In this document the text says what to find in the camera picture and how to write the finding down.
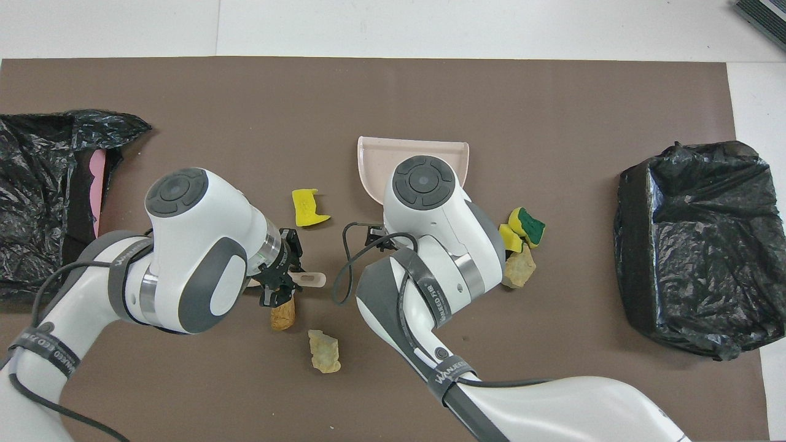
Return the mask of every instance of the black cable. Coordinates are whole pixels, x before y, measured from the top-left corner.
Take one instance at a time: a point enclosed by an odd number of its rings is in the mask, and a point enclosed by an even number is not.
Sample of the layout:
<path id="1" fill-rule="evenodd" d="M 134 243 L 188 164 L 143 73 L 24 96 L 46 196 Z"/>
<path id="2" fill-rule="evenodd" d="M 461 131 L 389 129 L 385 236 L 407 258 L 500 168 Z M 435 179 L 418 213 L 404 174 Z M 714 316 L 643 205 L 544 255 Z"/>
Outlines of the black cable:
<path id="1" fill-rule="evenodd" d="M 70 264 L 65 264 L 63 267 L 60 267 L 59 269 L 55 270 L 54 273 L 52 273 L 46 279 L 46 281 L 44 281 L 44 283 L 41 285 L 41 288 L 39 288 L 39 291 L 35 294 L 35 299 L 33 300 L 33 319 L 31 321 L 31 325 L 33 327 L 37 327 L 41 323 L 41 321 L 39 319 L 39 310 L 41 308 L 41 299 L 43 298 L 44 292 L 46 291 L 46 289 L 48 289 L 49 286 L 52 285 L 52 283 L 58 277 L 60 277 L 60 275 L 62 275 L 63 273 L 65 273 L 67 271 L 72 271 L 72 270 L 80 268 L 80 267 L 92 267 L 92 266 L 95 266 L 95 267 L 109 267 L 110 265 L 111 265 L 111 263 L 105 263 L 105 262 L 102 262 L 102 261 L 75 261 L 75 262 L 70 263 Z"/>
<path id="2" fill-rule="evenodd" d="M 357 221 L 353 221 L 352 223 L 349 223 L 346 226 L 344 226 L 344 229 L 341 232 L 341 242 L 343 243 L 344 246 L 344 255 L 347 257 L 347 261 L 352 259 L 352 255 L 349 252 L 349 244 L 347 242 L 347 231 L 350 230 L 351 227 L 355 227 L 355 226 L 379 227 L 380 229 L 383 228 L 382 223 L 359 223 Z M 349 286 L 347 287 L 347 293 L 344 295 L 344 301 L 346 301 L 346 299 L 352 294 L 353 288 L 354 288 L 354 274 L 352 273 L 352 266 L 349 266 Z"/>
<path id="3" fill-rule="evenodd" d="M 19 378 L 17 377 L 16 373 L 9 374 L 8 375 L 8 379 L 11 381 L 11 385 L 13 385 L 13 387 L 19 392 L 19 394 L 21 394 L 22 396 L 28 398 L 29 400 L 31 400 L 31 401 L 33 401 L 35 403 L 38 403 L 40 405 L 43 405 L 44 407 L 49 408 L 52 411 L 56 411 L 56 412 L 62 414 L 63 416 L 68 416 L 71 419 L 74 419 L 76 421 L 79 421 L 79 422 L 85 423 L 87 425 L 90 425 L 91 427 L 93 427 L 95 429 L 99 429 L 99 430 L 103 431 L 104 433 L 107 433 L 109 436 L 112 436 L 115 439 L 120 440 L 121 442 L 130 442 L 130 440 L 127 437 L 125 437 L 124 435 L 118 433 L 117 431 L 115 431 L 111 427 L 108 427 L 108 426 L 100 423 L 99 421 L 95 421 L 95 420 L 93 420 L 91 418 L 88 418 L 87 416 L 84 416 L 82 414 L 79 414 L 79 413 L 77 413 L 75 411 L 71 411 L 68 408 L 63 407 L 62 405 L 58 405 L 58 404 L 56 404 L 54 402 L 51 402 L 51 401 L 49 401 L 47 399 L 44 399 L 41 396 L 33 393 L 27 387 L 22 385 L 21 382 L 19 382 Z"/>
<path id="4" fill-rule="evenodd" d="M 413 350 L 419 348 L 424 355 L 436 363 L 434 358 L 426 351 L 423 345 L 412 338 L 412 330 L 410 329 L 409 323 L 406 321 L 406 313 L 404 312 L 404 291 L 406 290 L 406 283 L 409 281 L 409 279 L 410 274 L 406 271 L 406 269 L 404 269 L 404 278 L 401 278 L 401 285 L 399 285 L 399 297 L 396 300 L 398 311 L 398 314 L 396 315 L 396 325 L 399 326 L 399 329 L 402 331 L 404 338 L 410 344 L 410 347 Z"/>
<path id="5" fill-rule="evenodd" d="M 32 312 L 33 318 L 31 320 L 31 325 L 33 327 L 38 327 L 39 324 L 41 323 L 41 320 L 39 319 L 39 315 L 40 315 L 39 310 L 41 308 L 41 299 L 43 298 L 44 292 L 63 273 L 68 272 L 68 271 L 73 271 L 73 270 L 75 270 L 77 268 L 81 268 L 81 267 L 109 267 L 110 265 L 111 265 L 111 263 L 105 263 L 103 261 L 75 261 L 73 263 L 66 264 L 63 267 L 60 267 L 59 269 L 55 270 L 54 273 L 52 273 L 44 281 L 44 283 L 39 288 L 39 291 L 35 294 L 35 299 L 33 300 L 33 309 L 32 309 L 33 310 L 33 312 Z M 107 425 L 104 425 L 104 424 L 102 424 L 102 423 L 100 423 L 100 422 L 98 422 L 96 420 L 91 419 L 91 418 L 88 418 L 87 416 L 85 416 L 83 414 L 79 414 L 76 411 L 69 410 L 68 408 L 63 407 L 62 405 L 59 405 L 59 404 L 54 403 L 54 402 L 51 402 L 51 401 L 49 401 L 49 400 L 47 400 L 47 399 L 45 399 L 45 398 L 35 394 L 31 390 L 29 390 L 27 387 L 22 385 L 22 383 L 19 381 L 19 378 L 17 377 L 16 373 L 9 374 L 8 375 L 8 379 L 11 382 L 11 385 L 13 385 L 13 387 L 15 388 L 15 390 L 17 390 L 19 392 L 19 394 L 21 394 L 22 396 L 28 398 L 29 400 L 31 400 L 31 401 L 39 404 L 39 405 L 42 405 L 42 406 L 44 406 L 46 408 L 49 408 L 52 411 L 56 411 L 57 413 L 60 413 L 63 416 L 67 416 L 67 417 L 72 418 L 72 419 L 74 419 L 76 421 L 85 423 L 85 424 L 87 424 L 87 425 L 89 425 L 89 426 L 91 426 L 91 427 L 93 427 L 95 429 L 99 429 L 100 431 L 102 431 L 104 433 L 107 433 L 109 436 L 112 436 L 115 439 L 120 440 L 121 442 L 129 442 L 127 437 L 125 437 L 122 434 L 118 433 L 117 431 L 115 431 L 111 427 L 109 427 Z"/>
<path id="6" fill-rule="evenodd" d="M 553 379 L 524 379 L 523 381 L 473 381 L 471 379 L 458 378 L 456 382 L 459 384 L 471 385 L 472 387 L 487 387 L 495 388 L 509 388 L 509 387 L 524 387 L 528 385 L 545 384 L 551 382 Z"/>
<path id="7" fill-rule="evenodd" d="M 346 230 L 348 230 L 349 227 L 351 227 L 351 225 L 352 224 L 349 224 L 349 225 L 347 225 L 347 227 L 344 227 L 344 233 L 346 233 Z M 354 262 L 357 261 L 366 252 L 368 252 L 369 250 L 373 249 L 378 244 L 381 244 L 381 243 L 383 243 L 385 241 L 388 241 L 388 240 L 391 240 L 393 238 L 406 238 L 406 239 L 410 240 L 412 242 L 412 250 L 415 253 L 417 253 L 417 239 L 414 236 L 412 236 L 411 234 L 408 234 L 408 233 L 405 233 L 405 232 L 399 232 L 399 233 L 395 233 L 395 234 L 388 234 L 388 235 L 385 235 L 383 237 L 377 238 L 376 240 L 372 241 L 366 247 L 361 249 L 360 252 L 357 252 L 354 256 L 348 258 L 347 259 L 347 263 L 344 264 L 343 267 L 341 267 L 341 270 L 339 270 L 339 273 L 336 275 L 336 279 L 333 281 L 333 288 L 330 291 L 330 297 L 333 299 L 333 302 L 335 304 L 337 304 L 337 305 L 344 305 L 347 302 L 347 300 L 349 300 L 350 295 L 352 294 L 352 289 L 354 288 L 354 281 L 350 280 L 350 285 L 349 285 L 349 287 L 347 289 L 347 294 L 344 295 L 344 298 L 342 300 L 338 299 L 338 284 L 339 284 L 339 281 L 341 280 L 341 277 L 343 276 L 344 272 L 347 271 L 348 269 L 351 269 L 352 268 L 352 264 L 354 264 Z M 344 250 L 347 252 L 347 256 L 349 256 L 349 247 L 347 246 L 346 242 L 344 242 L 344 245 L 345 245 Z"/>

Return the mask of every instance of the pink object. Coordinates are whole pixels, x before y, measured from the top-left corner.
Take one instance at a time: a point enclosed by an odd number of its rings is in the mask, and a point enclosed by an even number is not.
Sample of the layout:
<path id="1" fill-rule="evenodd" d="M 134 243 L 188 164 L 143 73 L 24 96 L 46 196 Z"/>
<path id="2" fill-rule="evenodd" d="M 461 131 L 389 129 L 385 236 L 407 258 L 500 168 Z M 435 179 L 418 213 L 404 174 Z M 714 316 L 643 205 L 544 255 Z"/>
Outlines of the pink object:
<path id="1" fill-rule="evenodd" d="M 106 165 L 106 152 L 98 149 L 90 157 L 90 173 L 93 174 L 93 183 L 90 184 L 90 210 L 93 213 L 93 232 L 98 238 L 98 219 L 101 216 L 101 196 L 104 194 L 104 167 Z"/>
<path id="2" fill-rule="evenodd" d="M 358 173 L 363 188 L 374 201 L 382 204 L 385 188 L 396 166 L 415 155 L 431 155 L 456 171 L 460 185 L 467 179 L 469 144 L 465 142 L 431 142 L 394 138 L 358 138 Z"/>

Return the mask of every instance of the beige debris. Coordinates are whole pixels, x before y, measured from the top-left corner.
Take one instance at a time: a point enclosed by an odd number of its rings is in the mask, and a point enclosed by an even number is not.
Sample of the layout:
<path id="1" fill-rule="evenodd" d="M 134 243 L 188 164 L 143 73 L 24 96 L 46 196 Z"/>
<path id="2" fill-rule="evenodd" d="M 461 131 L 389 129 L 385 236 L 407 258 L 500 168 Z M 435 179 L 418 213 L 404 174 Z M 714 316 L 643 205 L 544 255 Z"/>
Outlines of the beige debris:
<path id="1" fill-rule="evenodd" d="M 311 365 L 322 373 L 335 373 L 341 368 L 339 362 L 339 341 L 322 330 L 308 330 L 311 346 Z"/>
<path id="2" fill-rule="evenodd" d="M 505 262 L 502 284 L 511 289 L 524 287 L 524 283 L 532 276 L 535 267 L 529 247 L 524 247 L 521 253 L 514 252 Z"/>

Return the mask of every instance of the white floor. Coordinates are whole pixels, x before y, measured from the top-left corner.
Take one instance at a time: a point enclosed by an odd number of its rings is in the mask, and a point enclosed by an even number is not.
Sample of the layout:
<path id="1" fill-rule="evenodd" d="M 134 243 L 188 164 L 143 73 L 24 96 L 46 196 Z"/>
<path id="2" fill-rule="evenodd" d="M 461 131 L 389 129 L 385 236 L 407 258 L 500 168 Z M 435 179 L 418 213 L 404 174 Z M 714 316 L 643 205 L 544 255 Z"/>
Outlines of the white floor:
<path id="1" fill-rule="evenodd" d="M 739 140 L 786 209 L 786 52 L 730 0 L 0 0 L 0 61 L 29 57 L 541 58 L 729 62 Z M 786 440 L 786 340 L 764 347 Z"/>

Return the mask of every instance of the cable strap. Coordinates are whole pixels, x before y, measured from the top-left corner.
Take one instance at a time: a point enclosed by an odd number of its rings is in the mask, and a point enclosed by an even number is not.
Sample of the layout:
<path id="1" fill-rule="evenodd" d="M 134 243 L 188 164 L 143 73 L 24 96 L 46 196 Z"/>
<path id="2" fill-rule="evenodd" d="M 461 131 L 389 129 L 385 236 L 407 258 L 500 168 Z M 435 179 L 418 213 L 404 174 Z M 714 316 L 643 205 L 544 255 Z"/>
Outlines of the cable strap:
<path id="1" fill-rule="evenodd" d="M 450 311 L 450 304 L 445 292 L 417 253 L 411 249 L 400 249 L 392 257 L 401 264 L 401 267 L 404 267 L 404 271 L 417 286 L 417 291 L 421 293 L 423 300 L 428 305 L 428 310 L 432 313 L 436 328 L 450 321 L 453 314 Z"/>
<path id="2" fill-rule="evenodd" d="M 112 260 L 112 263 L 109 265 L 109 276 L 107 277 L 107 290 L 112 310 L 121 319 L 129 322 L 133 321 L 143 326 L 147 324 L 139 322 L 128 311 L 128 306 L 126 305 L 126 280 L 128 278 L 129 266 L 150 252 L 152 252 L 152 238 L 136 241 Z"/>
<path id="3" fill-rule="evenodd" d="M 24 348 L 36 355 L 48 360 L 58 370 L 70 378 L 76 371 L 76 367 L 81 362 L 79 357 L 66 344 L 46 331 L 41 331 L 36 327 L 28 327 L 22 331 L 19 337 L 8 347 Z"/>
<path id="4" fill-rule="evenodd" d="M 447 390 L 456 383 L 459 376 L 468 371 L 475 373 L 467 361 L 458 355 L 448 356 L 428 375 L 426 385 L 439 402 L 444 405 L 443 401 Z"/>

